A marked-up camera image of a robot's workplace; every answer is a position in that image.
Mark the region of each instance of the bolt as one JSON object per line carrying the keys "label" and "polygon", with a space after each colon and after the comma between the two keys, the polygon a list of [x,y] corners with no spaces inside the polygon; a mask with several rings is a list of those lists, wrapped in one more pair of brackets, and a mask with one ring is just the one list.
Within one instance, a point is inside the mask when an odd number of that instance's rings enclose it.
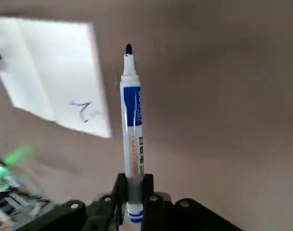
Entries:
{"label": "bolt", "polygon": [[183,207],[189,207],[189,202],[188,201],[181,201],[180,205]]}
{"label": "bolt", "polygon": [[71,207],[72,209],[74,209],[74,208],[78,208],[78,206],[79,206],[79,204],[75,203],[75,204],[72,204],[70,207]]}
{"label": "bolt", "polygon": [[155,195],[150,196],[150,200],[151,201],[156,201],[158,200],[158,197],[156,197]]}

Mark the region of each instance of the marker label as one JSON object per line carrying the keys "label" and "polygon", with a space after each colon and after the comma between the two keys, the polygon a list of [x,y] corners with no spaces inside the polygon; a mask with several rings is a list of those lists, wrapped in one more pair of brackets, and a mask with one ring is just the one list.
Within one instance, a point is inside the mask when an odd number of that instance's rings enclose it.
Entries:
{"label": "marker label", "polygon": [[142,125],[141,87],[125,87],[124,102],[127,110],[127,126]]}

